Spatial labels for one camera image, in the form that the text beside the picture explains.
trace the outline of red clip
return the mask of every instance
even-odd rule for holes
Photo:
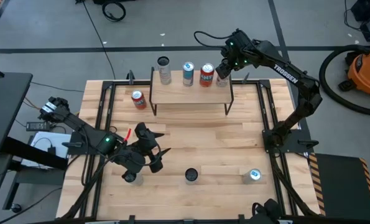
[[[131,129],[128,130],[127,137],[124,138],[124,141],[127,141],[131,135]]]

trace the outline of blue soda can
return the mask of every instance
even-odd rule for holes
[[[195,65],[191,62],[186,62],[183,64],[183,85],[192,86],[193,85],[193,74],[195,71]]]

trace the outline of black table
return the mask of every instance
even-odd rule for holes
[[[6,73],[0,78],[0,188],[8,169],[19,171],[25,167],[13,161],[13,156],[32,160],[60,170],[67,168],[67,160],[36,149],[8,137],[12,124],[30,87],[29,73]]]

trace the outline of vacuum hose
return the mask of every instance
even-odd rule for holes
[[[339,103],[339,104],[341,104],[341,105],[343,105],[343,106],[345,106],[345,107],[347,107],[347,108],[349,108],[353,111],[356,111],[358,113],[370,115],[370,109],[369,108],[358,106],[358,105],[356,105],[354,103],[351,103],[348,100],[340,97],[340,95],[336,94],[327,84],[326,69],[327,69],[328,64],[336,56],[338,56],[339,54],[342,54],[343,52],[347,52],[347,51],[355,51],[355,52],[360,53],[360,54],[368,54],[370,52],[370,48],[353,44],[353,45],[344,46],[344,47],[342,47],[338,50],[335,50],[331,54],[329,54],[329,56],[327,56],[327,58],[323,61],[322,65],[320,67],[320,71],[319,71],[319,80],[320,80],[321,87],[323,88],[324,92],[331,99],[335,100],[337,103]]]

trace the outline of soda can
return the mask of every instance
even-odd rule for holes
[[[140,186],[143,184],[143,176],[140,173],[137,174],[127,174],[124,177],[124,180],[132,185]]]
[[[251,184],[260,180],[261,177],[259,169],[252,169],[242,176],[242,180],[244,184]]]
[[[206,63],[202,66],[200,71],[200,85],[203,87],[209,87],[212,84],[214,77],[214,65]]]
[[[219,87],[225,87],[229,83],[230,75],[228,75],[226,78],[221,79],[220,76],[216,77],[216,85]]]
[[[132,100],[135,104],[135,107],[139,110],[143,110],[147,106],[145,96],[140,90],[133,91]]]
[[[191,62],[186,62],[183,64],[183,85],[192,86],[193,85],[193,74],[195,71],[195,65]]]
[[[172,81],[170,60],[166,56],[162,56],[162,57],[159,57],[159,59],[157,59],[157,64],[159,65],[161,83],[163,85],[168,85]]]
[[[185,172],[186,184],[193,185],[197,182],[198,172],[194,168],[189,168]]]

